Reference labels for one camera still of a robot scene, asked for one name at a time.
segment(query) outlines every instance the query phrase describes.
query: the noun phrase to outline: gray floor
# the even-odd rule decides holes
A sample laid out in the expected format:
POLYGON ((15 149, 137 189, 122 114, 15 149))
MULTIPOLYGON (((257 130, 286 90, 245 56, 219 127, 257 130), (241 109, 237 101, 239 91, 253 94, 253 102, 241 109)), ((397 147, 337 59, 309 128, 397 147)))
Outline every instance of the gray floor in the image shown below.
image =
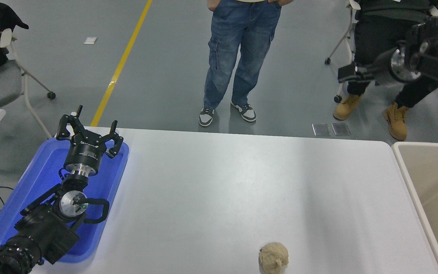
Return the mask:
MULTIPOLYGON (((81 121, 90 125, 146 0, 42 2, 2 0, 29 30, 16 29, 22 62, 57 94, 31 83, 31 103, 51 131, 63 114, 84 106, 81 121), (83 45, 98 37, 95 45, 83 45)), ((127 59, 99 126, 254 135, 315 137, 313 123, 332 117, 339 84, 337 68, 347 64, 341 48, 330 66, 324 58, 348 22, 343 1, 294 1, 282 10, 275 39, 249 102, 258 119, 249 124, 230 107, 231 90, 217 108, 213 124, 198 126, 208 68, 212 13, 205 1, 155 0, 127 59)), ((348 139, 393 144, 381 113, 396 88, 370 86, 359 109, 345 123, 348 139)), ((15 186, 45 140, 23 98, 4 108, 0 123, 0 185, 15 186)), ((410 110, 407 141, 438 142, 438 90, 410 110)), ((4 198, 8 191, 2 191, 4 198)))

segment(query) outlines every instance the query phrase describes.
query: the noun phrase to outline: sneaker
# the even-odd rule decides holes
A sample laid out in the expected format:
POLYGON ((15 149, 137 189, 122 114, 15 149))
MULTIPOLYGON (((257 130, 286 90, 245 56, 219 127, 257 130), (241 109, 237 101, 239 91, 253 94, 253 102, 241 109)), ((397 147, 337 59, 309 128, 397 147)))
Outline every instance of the sneaker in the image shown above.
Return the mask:
POLYGON ((351 112, 359 106, 362 96, 363 95, 349 94, 346 100, 337 105, 334 113, 332 113, 334 118, 339 121, 346 120, 349 117, 349 114, 351 114, 351 112))
POLYGON ((405 106, 399 108, 398 104, 394 102, 383 112, 383 117, 388 122, 388 132, 390 132, 391 137, 398 141, 406 139, 405 114, 408 110, 409 108, 405 106))
POLYGON ((212 123, 214 112, 214 109, 202 107, 200 114, 198 115, 198 124, 203 127, 208 127, 212 123))
POLYGON ((231 106, 235 107, 241 114, 241 117, 247 122, 254 122, 256 120, 256 113, 252 109, 250 104, 239 106, 231 101, 231 106))

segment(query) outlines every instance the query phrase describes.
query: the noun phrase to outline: chair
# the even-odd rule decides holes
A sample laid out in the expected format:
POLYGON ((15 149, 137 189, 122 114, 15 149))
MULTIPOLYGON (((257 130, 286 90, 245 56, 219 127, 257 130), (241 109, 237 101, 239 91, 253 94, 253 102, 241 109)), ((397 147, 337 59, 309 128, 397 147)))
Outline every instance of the chair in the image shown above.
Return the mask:
MULTIPOLYGON (((349 9, 348 28, 344 32, 344 35, 339 40, 339 42, 337 42, 336 47, 332 50, 332 52, 329 54, 329 56, 327 58, 325 58, 324 64, 326 64, 326 65, 330 64, 330 58, 332 57, 332 55, 334 55, 334 53, 336 52, 336 50, 339 48, 339 46, 341 45, 341 43, 343 41, 346 43, 346 48, 348 49, 349 63, 351 63, 354 60, 355 50, 353 48, 351 48, 351 44, 349 43, 349 40, 351 39, 351 32, 354 31, 354 27, 356 26, 356 23, 352 22, 352 14, 353 14, 353 10, 360 10, 361 6, 355 0, 349 0, 346 3, 346 7, 349 9)), ((342 101, 342 95, 341 95, 342 91, 343 91, 343 84, 339 85, 339 89, 336 92, 336 96, 334 96, 334 101, 336 103, 340 103, 342 101)))
POLYGON ((54 99, 56 94, 43 85, 38 79, 25 69, 19 62, 19 58, 14 48, 14 41, 17 38, 13 35, 11 29, 5 29, 1 34, 0 48, 11 47, 11 51, 14 54, 14 60, 8 60, 3 66, 0 66, 0 107, 10 104, 14 100, 18 99, 20 95, 23 95, 26 107, 30 111, 33 118, 35 118, 38 125, 43 130, 45 136, 48 139, 52 138, 52 135, 47 130, 43 122, 31 107, 28 99, 28 77, 33 78, 39 85, 47 90, 47 97, 54 99))

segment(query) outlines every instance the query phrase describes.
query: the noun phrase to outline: metal plate on floor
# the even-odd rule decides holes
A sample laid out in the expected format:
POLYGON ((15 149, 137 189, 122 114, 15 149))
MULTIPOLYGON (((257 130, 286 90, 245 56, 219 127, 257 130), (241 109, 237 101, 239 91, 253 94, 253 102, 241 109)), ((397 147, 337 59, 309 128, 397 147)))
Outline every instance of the metal plate on floor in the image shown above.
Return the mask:
POLYGON ((94 45, 96 43, 97 37, 87 37, 84 41, 84 45, 94 45))
POLYGON ((312 124, 315 136, 330 136, 329 126, 327 124, 312 124))
POLYGON ((332 129, 336 136, 351 136, 351 131, 346 123, 333 123, 332 129))

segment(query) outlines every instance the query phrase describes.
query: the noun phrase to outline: chair caster wheel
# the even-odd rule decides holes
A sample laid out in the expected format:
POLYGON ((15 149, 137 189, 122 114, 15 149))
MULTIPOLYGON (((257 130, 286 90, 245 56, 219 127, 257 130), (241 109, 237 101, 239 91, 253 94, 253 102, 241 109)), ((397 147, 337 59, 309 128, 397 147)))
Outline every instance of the chair caster wheel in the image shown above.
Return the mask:
POLYGON ((336 102, 337 104, 339 104, 342 101, 342 96, 340 95, 336 95, 334 96, 334 102, 336 102))
POLYGON ((53 99, 55 99, 55 97, 57 97, 57 95, 55 94, 55 92, 48 92, 47 93, 47 98, 48 99, 50 99, 50 100, 53 100, 53 99))

